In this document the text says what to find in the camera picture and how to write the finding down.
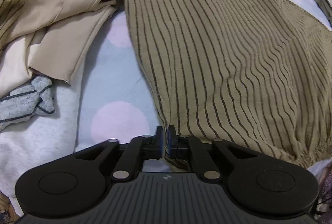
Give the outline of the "olive striped trousers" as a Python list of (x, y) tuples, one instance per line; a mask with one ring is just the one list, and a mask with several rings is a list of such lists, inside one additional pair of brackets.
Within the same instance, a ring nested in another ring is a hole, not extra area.
[(308, 168), (331, 157), (331, 31), (290, 0), (124, 0), (163, 125)]

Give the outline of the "polka dot bed sheet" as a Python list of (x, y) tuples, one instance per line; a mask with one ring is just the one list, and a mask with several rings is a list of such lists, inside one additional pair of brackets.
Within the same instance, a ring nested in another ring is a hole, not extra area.
[[(330, 31), (314, 0), (290, 0)], [(120, 142), (153, 134), (163, 125), (153, 94), (133, 47), (124, 2), (102, 28), (88, 52), (83, 75), (78, 149), (108, 138)], [(331, 157), (308, 167), (318, 173)]]

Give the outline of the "grey patterned garment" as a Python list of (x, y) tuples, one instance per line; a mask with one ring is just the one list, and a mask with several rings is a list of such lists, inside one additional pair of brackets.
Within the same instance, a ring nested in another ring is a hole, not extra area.
[(52, 80), (38, 75), (1, 99), (1, 130), (35, 115), (55, 112)]

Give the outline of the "cream white garment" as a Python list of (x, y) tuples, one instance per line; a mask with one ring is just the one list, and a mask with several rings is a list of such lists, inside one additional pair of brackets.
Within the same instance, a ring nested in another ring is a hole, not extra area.
[(32, 78), (29, 63), (45, 34), (46, 30), (41, 29), (18, 37), (6, 46), (1, 57), (1, 97)]

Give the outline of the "beige garment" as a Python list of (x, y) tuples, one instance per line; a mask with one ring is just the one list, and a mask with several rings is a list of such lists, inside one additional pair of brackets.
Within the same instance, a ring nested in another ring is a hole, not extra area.
[(119, 0), (26, 0), (8, 44), (46, 30), (29, 69), (70, 84), (103, 23)]

